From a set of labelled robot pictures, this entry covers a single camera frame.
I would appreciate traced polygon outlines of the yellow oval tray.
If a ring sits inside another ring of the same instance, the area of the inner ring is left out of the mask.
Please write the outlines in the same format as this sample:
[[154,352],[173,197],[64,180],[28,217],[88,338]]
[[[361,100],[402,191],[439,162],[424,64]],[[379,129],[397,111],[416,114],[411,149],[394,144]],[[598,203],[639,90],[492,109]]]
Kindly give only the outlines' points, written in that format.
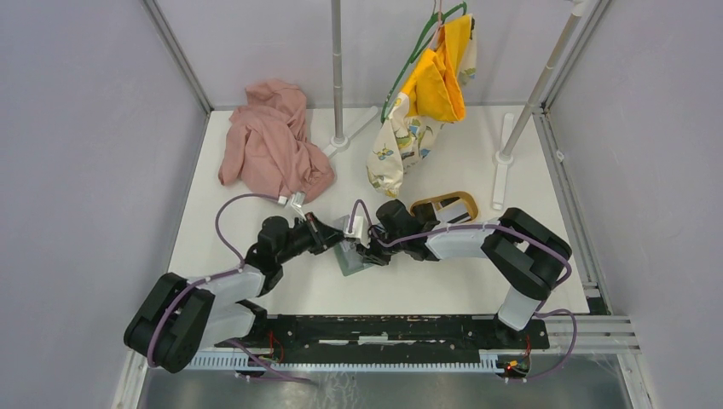
[[418,200],[411,205],[410,213],[420,222],[461,224],[475,221],[479,209],[470,193],[457,191]]

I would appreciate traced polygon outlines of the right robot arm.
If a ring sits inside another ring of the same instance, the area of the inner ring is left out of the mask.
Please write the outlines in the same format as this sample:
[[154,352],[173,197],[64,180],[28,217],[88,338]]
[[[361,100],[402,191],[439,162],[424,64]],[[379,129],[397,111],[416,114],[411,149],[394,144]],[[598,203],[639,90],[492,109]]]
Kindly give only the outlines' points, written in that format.
[[416,261],[487,259],[510,288],[495,315],[494,340],[513,348],[527,335],[527,324],[538,315],[552,292],[572,273],[570,245],[525,211],[509,207],[503,214],[476,223],[477,207],[455,193],[445,199],[421,200],[411,207],[393,199],[376,211],[357,200],[342,230],[356,242],[361,263],[385,266],[405,253]]

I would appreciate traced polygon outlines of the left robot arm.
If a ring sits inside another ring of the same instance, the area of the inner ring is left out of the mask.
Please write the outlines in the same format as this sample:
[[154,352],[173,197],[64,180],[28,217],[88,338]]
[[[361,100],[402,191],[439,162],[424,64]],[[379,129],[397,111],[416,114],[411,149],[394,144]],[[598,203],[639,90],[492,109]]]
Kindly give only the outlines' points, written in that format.
[[319,255],[345,238],[313,213],[293,223],[270,216],[239,266],[199,279],[162,275],[126,327],[124,345],[170,373],[184,369],[198,351],[231,338],[257,347],[268,325],[252,299],[275,288],[285,262],[305,252]]

